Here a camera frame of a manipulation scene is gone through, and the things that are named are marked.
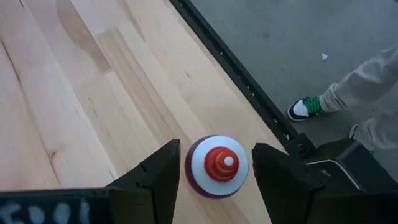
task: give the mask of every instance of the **cone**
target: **cone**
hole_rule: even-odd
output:
[[[185,175],[200,195],[221,199],[235,194],[248,175],[248,159],[242,145],[227,136],[197,140],[185,158]]]

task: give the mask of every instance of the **khaki pants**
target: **khaki pants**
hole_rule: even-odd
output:
[[[334,112],[376,101],[397,81],[398,46],[395,46],[332,84],[320,96],[320,104],[326,112]],[[398,110],[359,123],[354,138],[367,149],[398,149]]]

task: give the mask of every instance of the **gray concrete floor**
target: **gray concrete floor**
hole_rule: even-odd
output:
[[[277,107],[317,96],[398,44],[393,0],[191,0]],[[321,53],[328,60],[322,61]],[[371,105],[294,123],[316,144],[347,135],[373,114],[398,109],[398,88]]]

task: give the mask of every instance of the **wooden floor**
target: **wooden floor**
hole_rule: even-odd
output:
[[[168,0],[0,0],[0,190],[104,186],[173,138],[283,149]],[[181,174],[175,223],[270,223]]]

